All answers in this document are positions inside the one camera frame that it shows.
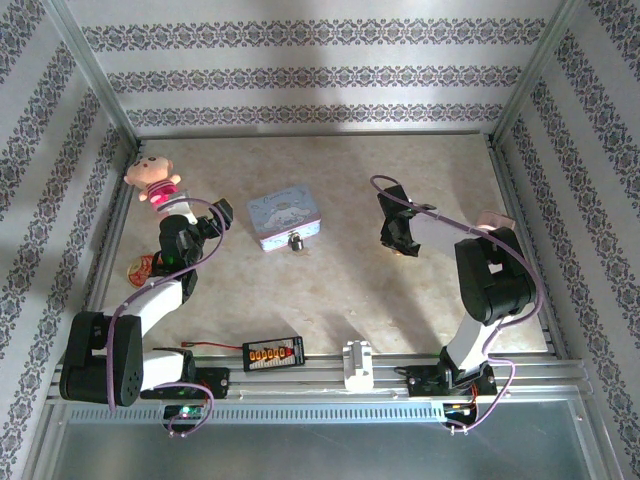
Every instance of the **stuffed doll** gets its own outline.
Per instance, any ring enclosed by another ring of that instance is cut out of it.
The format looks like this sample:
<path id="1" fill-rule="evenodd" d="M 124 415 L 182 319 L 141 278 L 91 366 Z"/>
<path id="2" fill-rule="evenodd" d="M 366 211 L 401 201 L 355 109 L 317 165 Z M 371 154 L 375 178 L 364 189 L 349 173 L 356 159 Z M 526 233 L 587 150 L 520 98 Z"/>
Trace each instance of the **stuffed doll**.
<path id="1" fill-rule="evenodd" d="M 138 198 L 144 202 L 147 198 L 154 210 L 169 200 L 169 196 L 178 192 L 176 184 L 180 175 L 171 175 L 173 162 L 164 157 L 145 157 L 127 169 L 124 181 L 135 185 L 141 191 Z"/>

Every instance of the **metal frame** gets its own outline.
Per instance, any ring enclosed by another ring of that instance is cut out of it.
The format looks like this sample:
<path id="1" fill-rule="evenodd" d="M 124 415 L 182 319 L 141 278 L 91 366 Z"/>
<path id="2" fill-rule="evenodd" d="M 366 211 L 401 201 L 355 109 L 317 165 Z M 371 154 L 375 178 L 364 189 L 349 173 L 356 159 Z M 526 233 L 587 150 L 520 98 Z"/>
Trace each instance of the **metal frame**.
<path id="1" fill-rule="evenodd" d="M 104 105 L 109 116 L 115 122 L 118 129 L 124 134 L 129 146 L 136 146 L 138 139 L 136 138 L 133 125 L 120 105 L 107 76 L 100 68 L 87 39 L 76 23 L 66 1 L 45 0 L 42 3 L 47 14 L 53 20 L 60 35 L 62 35 L 62 38 L 69 47 L 73 58 L 80 66 L 89 85 L 91 85 L 91 88 L 93 88 L 100 100 L 100 103 Z"/>
<path id="2" fill-rule="evenodd" d="M 143 155 L 145 143 L 138 152 Z M 520 227 L 523 225 L 522 212 L 515 200 L 513 187 L 505 175 L 503 165 L 488 145 L 507 211 Z M 128 189 L 122 200 L 116 204 L 114 228 L 105 245 L 107 249 L 98 268 L 101 277 L 91 292 L 89 308 L 100 309 L 108 286 L 108 277 L 115 261 L 118 243 L 124 229 L 132 189 Z M 526 231 L 519 231 L 523 251 L 532 257 L 532 246 Z M 587 461 L 590 475 L 594 479 L 623 478 L 604 421 L 592 398 L 592 387 L 581 360 L 557 360 L 556 353 L 566 358 L 552 312 L 541 315 L 543 330 L 552 349 L 540 355 L 510 354 L 516 362 L 516 377 L 505 403 L 567 402 L 574 418 L 582 453 Z M 218 400 L 218 414 L 211 423 L 237 422 L 264 423 L 264 415 L 269 421 L 304 423 L 309 410 L 325 409 L 333 412 L 347 412 L 348 420 L 340 414 L 320 417 L 322 423 L 353 422 L 352 415 L 361 415 L 358 420 L 366 422 L 437 422 L 438 408 L 445 398 L 411 398 L 405 379 L 393 369 L 404 365 L 434 365 L 437 358 L 427 355 L 378 355 L 373 358 L 375 384 L 372 392 L 353 393 L 344 388 L 344 364 L 341 356 L 312 356 L 302 367 L 290 370 L 273 370 L 245 373 L 241 357 L 198 357 L 196 363 L 202 367 L 224 366 L 231 370 L 228 396 Z M 181 402 L 160 402 L 138 400 L 129 409 L 119 409 L 112 416 L 103 405 L 66 402 L 59 395 L 61 366 L 58 365 L 49 387 L 46 404 L 40 417 L 24 478 L 50 478 L 56 467 L 65 430 L 70 423 L 90 421 L 97 426 L 114 423 L 157 422 L 162 405 Z M 504 366 L 494 368 L 497 384 L 504 384 L 509 371 Z M 492 397 L 479 397 L 481 404 L 490 403 Z M 446 397 L 446 402 L 464 402 L 468 397 Z M 369 416 L 362 409 L 371 412 L 387 412 Z"/>
<path id="3" fill-rule="evenodd" d="M 493 130 L 496 145 L 502 144 L 509 130 L 516 122 L 529 93 L 533 90 L 540 75 L 542 75 L 547 63 L 553 56 L 553 51 L 560 44 L 560 39 L 569 28 L 571 20 L 573 20 L 578 7 L 582 3 L 583 0 L 562 0 L 553 17 L 549 20 L 549 24 L 542 33 L 533 55 L 529 59 L 522 75 L 520 75 L 516 87 L 513 89 L 504 110 L 502 110 L 498 118 L 496 128 Z"/>
<path id="4" fill-rule="evenodd" d="M 487 151 L 491 157 L 491 163 L 493 165 L 496 180 L 498 181 L 498 187 L 502 194 L 502 200 L 507 209 L 507 215 L 516 221 L 516 235 L 520 241 L 522 252 L 524 253 L 525 258 L 529 260 L 536 273 L 543 278 L 538 262 L 536 261 L 532 240 L 529 238 L 529 234 L 525 227 L 525 218 L 522 209 L 520 208 L 520 204 L 518 203 L 516 191 L 511 183 L 509 175 L 507 175 L 506 172 L 506 163 L 502 157 L 502 152 L 500 149 L 493 147 L 488 136 L 485 136 L 485 140 L 487 143 Z M 555 318 L 548 302 L 543 304 L 542 310 L 538 314 L 538 318 L 540 319 L 542 331 L 545 335 L 545 339 L 547 340 L 549 351 L 555 353 L 561 359 L 569 358 L 564 340 L 562 339 L 562 334 L 558 327 L 558 321 Z"/>
<path id="5" fill-rule="evenodd" d="M 482 133 L 478 128 L 460 130 L 419 130 L 399 128 L 398 130 L 339 130 L 334 123 L 327 124 L 271 124 L 262 126 L 259 130 L 254 125 L 234 125 L 231 128 L 221 127 L 212 132 L 207 127 L 175 132 L 168 135 L 140 135 L 143 141 L 150 140 L 200 140 L 214 138 L 277 138 L 277 137 L 387 137 L 398 135 L 476 135 Z"/>

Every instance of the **marble floor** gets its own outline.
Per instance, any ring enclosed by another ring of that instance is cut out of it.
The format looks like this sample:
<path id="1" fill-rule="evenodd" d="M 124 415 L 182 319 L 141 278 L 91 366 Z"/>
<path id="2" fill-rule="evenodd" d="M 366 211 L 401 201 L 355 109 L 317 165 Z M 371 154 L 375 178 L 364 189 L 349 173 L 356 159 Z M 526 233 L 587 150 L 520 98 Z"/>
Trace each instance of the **marble floor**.
<path id="1" fill-rule="evenodd" d="M 172 159 L 179 187 L 209 201 L 225 197 L 235 214 L 218 255 L 198 272 L 194 295 L 151 329 L 146 348 L 297 334 L 309 354 L 339 354 L 353 339 L 369 340 L 377 353 L 438 353 L 464 314 L 455 262 L 428 249 L 412 258 L 382 247 L 383 215 L 369 177 L 395 177 L 414 201 L 457 220 L 504 212 L 481 135 L 153 140 L 144 153 Z M 262 252 L 246 203 L 299 183 L 318 204 L 320 233 L 299 253 Z M 134 195 L 105 305 L 134 291 L 127 267 L 159 249 L 159 221 Z M 506 331 L 494 351 L 546 351 L 539 322 Z"/>

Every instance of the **white wall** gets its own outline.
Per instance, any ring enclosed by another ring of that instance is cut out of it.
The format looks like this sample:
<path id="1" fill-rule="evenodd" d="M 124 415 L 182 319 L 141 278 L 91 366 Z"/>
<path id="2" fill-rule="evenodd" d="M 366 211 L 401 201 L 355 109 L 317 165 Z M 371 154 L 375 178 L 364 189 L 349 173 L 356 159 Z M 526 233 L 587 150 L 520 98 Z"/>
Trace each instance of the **white wall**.
<path id="1" fill-rule="evenodd" d="M 504 144 L 565 340 L 640 477 L 640 16 L 578 12 Z"/>
<path id="2" fill-rule="evenodd" d="M 19 478 L 129 151 L 40 2 L 0 13 L 0 478 Z"/>
<path id="3" fill-rule="evenodd" d="M 490 132 L 558 0 L 71 0 L 139 135 Z"/>

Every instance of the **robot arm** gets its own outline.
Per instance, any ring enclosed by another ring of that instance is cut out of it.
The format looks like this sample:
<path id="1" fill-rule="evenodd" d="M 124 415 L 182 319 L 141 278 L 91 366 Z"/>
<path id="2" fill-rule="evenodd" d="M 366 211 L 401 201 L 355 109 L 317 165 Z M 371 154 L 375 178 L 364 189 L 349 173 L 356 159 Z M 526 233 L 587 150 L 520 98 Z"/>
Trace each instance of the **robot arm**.
<path id="1" fill-rule="evenodd" d="M 228 229 L 233 209 L 224 199 L 215 206 L 222 213 L 225 230 Z M 205 241 L 220 235 L 223 227 L 219 222 L 216 216 L 213 219 L 199 217 L 194 224 L 185 214 L 163 219 L 161 249 L 154 256 L 152 276 L 145 285 L 200 260 Z M 189 350 L 164 348 L 143 353 L 142 338 L 165 315 L 190 298 L 197 280 L 196 271 L 191 270 L 151 288 L 133 300 L 126 314 L 118 319 L 113 348 L 116 404 L 129 406 L 142 390 L 161 384 L 193 381 L 195 364 Z M 60 377 L 60 393 L 64 399 L 107 403 L 106 357 L 101 350 L 106 346 L 115 310 L 81 312 L 73 319 Z"/>
<path id="2" fill-rule="evenodd" d="M 400 185 L 385 191 L 409 201 Z M 468 385 L 485 370 L 487 340 L 501 323 L 520 314 L 535 299 L 535 284 L 515 258 L 489 240 L 418 213 L 382 194 L 378 194 L 378 201 L 385 214 L 380 236 L 384 246 L 416 257 L 422 247 L 435 248 L 456 260 L 467 313 L 453 340 L 440 353 L 437 381 L 446 390 Z M 435 211 L 431 205 L 421 207 Z M 521 254 L 512 230 L 503 227 L 489 234 Z"/>

